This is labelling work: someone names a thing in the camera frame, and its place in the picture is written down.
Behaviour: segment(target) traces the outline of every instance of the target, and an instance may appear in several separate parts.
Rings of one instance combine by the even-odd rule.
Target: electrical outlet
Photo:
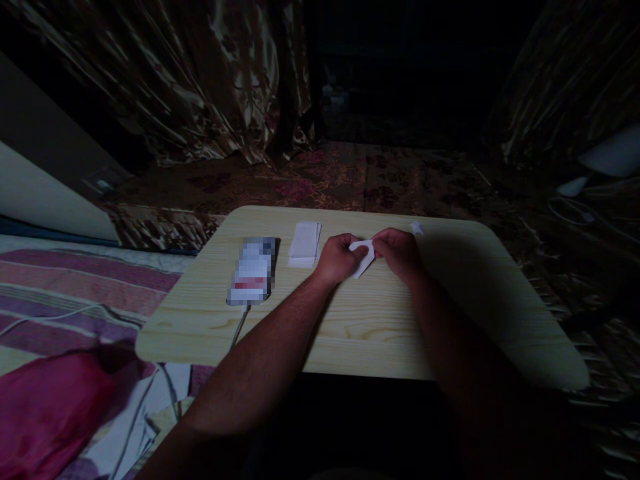
[[[130,178],[133,178],[133,175],[124,168],[110,165],[88,174],[82,182],[98,193],[106,193]]]

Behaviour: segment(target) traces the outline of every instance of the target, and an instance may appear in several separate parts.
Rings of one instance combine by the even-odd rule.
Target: person's arm
[[[569,422],[430,276],[414,236],[386,229],[373,237],[373,248],[411,292],[468,478],[591,478]]]
[[[232,348],[202,388],[191,408],[160,444],[138,479],[174,479],[206,468],[221,439],[246,433],[277,406],[300,372],[311,335],[335,286],[346,279],[366,254],[353,252],[358,239],[345,233],[327,240],[316,270],[278,307]],[[214,445],[208,453],[202,450]]]

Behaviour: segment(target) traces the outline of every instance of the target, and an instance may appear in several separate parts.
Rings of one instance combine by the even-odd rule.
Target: wooden table
[[[253,328],[310,273],[287,266],[299,221],[322,223],[327,238],[350,232],[371,238],[386,227],[418,235],[428,270],[449,290],[515,366],[537,385],[581,389],[589,374],[580,354],[551,316],[495,234],[460,220],[279,207],[234,210],[188,268],[138,336],[142,359],[216,365],[227,354],[243,307],[226,305],[240,237],[281,239],[275,285],[251,308],[242,334]],[[304,371],[406,379],[432,379],[407,288],[382,259],[360,279],[336,288]]]

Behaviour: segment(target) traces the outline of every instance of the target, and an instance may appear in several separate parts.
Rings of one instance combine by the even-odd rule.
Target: hand
[[[313,275],[332,288],[348,278],[369,252],[369,248],[364,245],[349,251],[350,244],[355,241],[358,238],[350,233],[330,237],[322,248]]]
[[[408,286],[427,275],[420,258],[418,244],[412,234],[388,228],[376,233],[373,238],[376,258],[384,257],[387,265]]]

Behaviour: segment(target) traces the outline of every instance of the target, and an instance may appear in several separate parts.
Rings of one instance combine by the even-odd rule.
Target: curtain
[[[5,0],[162,166],[313,144],[302,0]]]
[[[484,126],[492,156],[557,172],[640,121],[639,25],[636,0],[549,0]]]

